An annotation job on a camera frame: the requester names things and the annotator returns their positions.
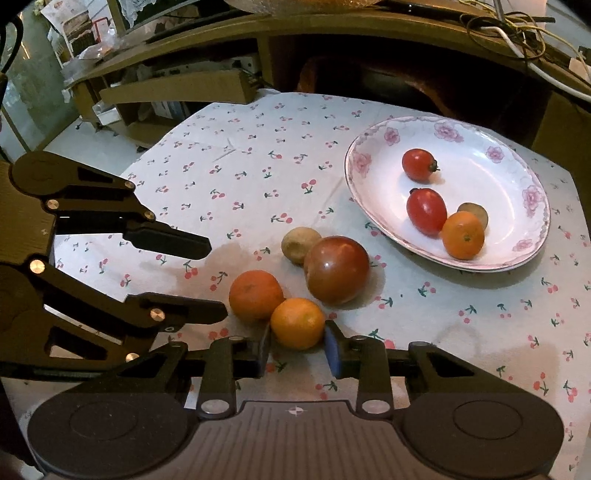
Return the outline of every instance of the white plate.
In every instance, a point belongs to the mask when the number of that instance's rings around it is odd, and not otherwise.
[[[440,171],[426,184],[409,179],[402,155],[411,148],[433,154]],[[550,206],[525,161],[473,125],[436,116],[408,116],[368,128],[349,147],[345,176],[353,198],[381,231],[412,252],[467,271],[511,270],[531,260],[548,235]],[[451,215],[464,202],[489,216],[485,244],[470,261],[447,254],[441,239],[419,232],[408,218],[413,188],[437,191]]]

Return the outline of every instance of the potato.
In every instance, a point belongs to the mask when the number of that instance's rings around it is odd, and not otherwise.
[[[303,265],[306,253],[321,238],[322,236],[313,228],[299,226],[283,237],[281,251],[294,265]]]
[[[466,202],[466,203],[462,203],[457,208],[457,211],[458,212],[473,213],[480,220],[480,223],[482,224],[482,228],[484,230],[486,230],[486,227],[488,225],[488,213],[486,212],[486,210],[484,209],[483,206],[478,205],[477,203]]]

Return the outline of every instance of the cherry print tablecloth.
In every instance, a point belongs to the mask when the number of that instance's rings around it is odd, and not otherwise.
[[[287,296],[309,297],[304,276],[281,253],[281,238],[303,225],[346,235],[369,252],[371,287],[356,308],[325,309],[346,335],[386,346],[434,342],[478,367],[539,395],[560,413],[564,443],[552,475],[574,477],[591,421],[591,248],[570,174],[526,148],[515,148],[539,175],[551,206],[540,255],[517,270],[469,274],[398,247],[352,202],[343,159],[353,139],[389,116],[416,112],[356,99],[265,92],[251,105],[212,104],[168,133],[123,175],[158,220],[208,236],[202,261],[139,251],[120,235],[56,240],[57,266],[120,300],[159,291],[227,303],[245,270],[273,273]],[[187,325],[173,339],[204,348],[227,335],[251,335],[230,315],[213,326]],[[168,341],[158,337],[155,345]],[[26,425],[32,408],[64,385],[6,381]],[[354,400],[356,381],[331,377],[321,349],[277,345],[262,380],[240,380],[238,400]],[[392,379],[398,407],[404,384]],[[189,402],[195,402],[194,384]]]

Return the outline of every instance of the tomato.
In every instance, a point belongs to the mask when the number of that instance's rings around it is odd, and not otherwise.
[[[438,170],[437,161],[427,150],[413,148],[402,156],[402,168],[408,178],[415,181],[428,180]]]
[[[412,189],[407,200],[408,218],[425,235],[436,236],[447,220],[445,202],[435,190]]]

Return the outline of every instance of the orange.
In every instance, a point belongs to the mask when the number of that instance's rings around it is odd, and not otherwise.
[[[228,295],[230,308],[243,322],[268,320],[284,300],[279,282],[264,270],[249,270],[238,275]]]
[[[458,260],[471,260],[484,245],[484,229],[476,215],[456,212],[443,224],[441,239],[447,253]]]
[[[271,315],[271,330],[287,348],[307,350],[322,339],[326,317],[308,299],[287,299]]]

